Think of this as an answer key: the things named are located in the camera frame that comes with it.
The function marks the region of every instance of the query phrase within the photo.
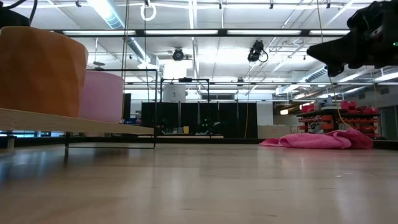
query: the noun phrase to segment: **white cylindrical tank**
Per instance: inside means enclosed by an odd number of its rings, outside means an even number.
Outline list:
[[[185,85],[169,85],[163,91],[163,102],[185,103]]]

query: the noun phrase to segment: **fluorescent light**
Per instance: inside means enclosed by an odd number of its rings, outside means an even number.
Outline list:
[[[137,66],[139,69],[156,69],[159,70],[159,66],[153,65],[153,64],[149,64],[149,63],[141,63]]]
[[[358,90],[363,89],[363,88],[364,87],[353,88],[352,90],[348,90],[348,91],[346,91],[344,93],[353,93],[353,92],[358,91]]]
[[[334,93],[327,93],[327,94],[322,94],[320,96],[317,96],[317,98],[328,98],[328,96],[331,96],[332,98],[335,97]]]
[[[281,110],[280,111],[280,115],[287,115],[287,114],[289,114],[288,110]]]
[[[323,30],[323,35],[346,35],[349,30]],[[310,35],[321,35],[321,30],[311,30]]]
[[[381,81],[386,81],[386,80],[390,80],[390,79],[393,79],[393,78],[398,78],[398,72],[391,73],[391,74],[388,74],[388,75],[383,75],[383,76],[381,76],[379,78],[375,78],[374,81],[375,82],[381,82]]]
[[[356,77],[358,77],[360,75],[361,74],[350,75],[350,76],[347,76],[345,78],[342,78],[341,80],[339,80],[339,82],[347,82],[347,81],[353,80],[354,78],[356,78]]]
[[[299,35],[301,30],[228,30],[228,35]]]
[[[146,30],[147,35],[198,35],[218,34],[218,30]]]
[[[124,30],[68,30],[65,35],[125,35]],[[128,30],[127,35],[135,35],[136,31]]]

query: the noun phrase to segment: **pink cloth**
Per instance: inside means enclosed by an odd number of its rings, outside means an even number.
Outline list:
[[[327,134],[288,134],[280,139],[267,139],[260,146],[282,146],[306,149],[371,149],[372,139],[355,129]]]

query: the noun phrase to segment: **wooden board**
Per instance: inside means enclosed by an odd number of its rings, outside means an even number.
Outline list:
[[[153,134],[153,128],[0,108],[0,130]]]

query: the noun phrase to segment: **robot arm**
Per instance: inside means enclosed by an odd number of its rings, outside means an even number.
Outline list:
[[[347,64],[349,68],[398,65],[397,21],[398,0],[374,1],[348,19],[347,35],[313,45],[307,53],[327,65],[330,77],[343,72]]]

